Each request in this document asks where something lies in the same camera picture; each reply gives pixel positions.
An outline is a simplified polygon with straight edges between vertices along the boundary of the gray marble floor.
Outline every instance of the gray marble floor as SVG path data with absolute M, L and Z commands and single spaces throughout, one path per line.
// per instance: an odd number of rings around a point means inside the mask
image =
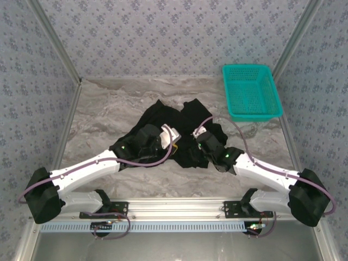
M 66 144 L 62 167 L 101 153 L 137 123 L 145 109 L 160 99 L 180 109 L 198 98 L 213 115 L 228 116 L 222 79 L 133 78 L 84 80 Z M 216 120 L 228 135 L 229 146 L 244 149 L 237 130 Z M 266 123 L 239 123 L 256 158 L 292 169 L 293 165 L 278 119 Z M 260 183 L 207 169 L 182 169 L 168 160 L 154 168 L 126 169 L 87 184 L 79 191 L 102 188 L 110 197 L 242 196 Z

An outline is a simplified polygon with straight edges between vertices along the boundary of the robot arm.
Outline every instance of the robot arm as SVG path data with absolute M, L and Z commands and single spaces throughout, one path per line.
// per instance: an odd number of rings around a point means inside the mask
M 44 167 L 36 170 L 27 188 L 43 180 L 51 181 L 36 186 L 24 196 L 35 222 L 45 223 L 60 213 L 94 213 L 103 207 L 107 208 L 109 199 L 103 190 L 90 193 L 72 191 L 96 178 L 114 174 L 134 165 L 149 166 L 146 163 L 154 163 L 163 158 L 169 153 L 170 135 L 173 144 L 181 136 L 168 125 L 163 125 L 162 129 L 161 132 L 154 125 L 146 125 L 135 136 L 118 141 L 109 150 L 74 166 L 52 172 L 48 172 Z
M 261 160 L 250 159 L 243 150 L 234 147 L 225 148 L 217 138 L 204 127 L 193 132 L 198 147 L 220 172 L 230 172 L 241 177 L 257 180 L 277 192 L 265 192 L 250 189 L 241 200 L 241 208 L 246 215 L 255 212 L 275 211 L 291 213 L 307 226 L 316 226 L 322 217 L 329 198 L 317 188 L 290 177 L 300 177 L 325 188 L 317 175 L 308 169 L 303 172 L 286 170 Z M 268 169 L 284 173 L 276 175 L 264 170 L 255 163 Z

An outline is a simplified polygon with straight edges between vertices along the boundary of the patterned wallpaper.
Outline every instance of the patterned wallpaper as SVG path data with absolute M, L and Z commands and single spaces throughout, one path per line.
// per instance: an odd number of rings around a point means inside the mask
M 348 260 L 348 2 L 324 0 L 278 82 L 302 165 L 337 200 L 329 217 Z
M 29 214 L 16 203 L 49 167 L 74 83 L 25 0 L 0 1 L 0 260 L 11 260 Z
M 308 0 L 40 0 L 78 73 L 221 75 L 274 67 Z

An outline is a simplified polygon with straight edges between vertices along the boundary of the metal bracket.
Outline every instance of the metal bracket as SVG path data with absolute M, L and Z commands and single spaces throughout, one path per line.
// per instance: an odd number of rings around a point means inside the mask
M 127 201 L 111 201 L 110 208 L 108 212 L 118 212 L 125 216 L 128 214 L 129 203 Z M 115 215 L 109 216 L 90 216 L 88 214 L 80 212 L 80 219 L 115 219 L 117 218 Z
M 272 211 L 258 212 L 253 210 L 251 212 L 245 211 L 242 203 L 240 201 L 224 201 L 221 210 L 225 213 L 225 218 L 227 219 L 241 219 L 241 218 L 272 218 Z

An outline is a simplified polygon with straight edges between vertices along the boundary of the green plastic basket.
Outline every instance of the green plastic basket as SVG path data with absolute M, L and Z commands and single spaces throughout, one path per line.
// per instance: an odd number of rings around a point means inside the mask
M 267 66 L 225 65 L 222 74 L 233 121 L 269 121 L 283 115 L 276 85 Z

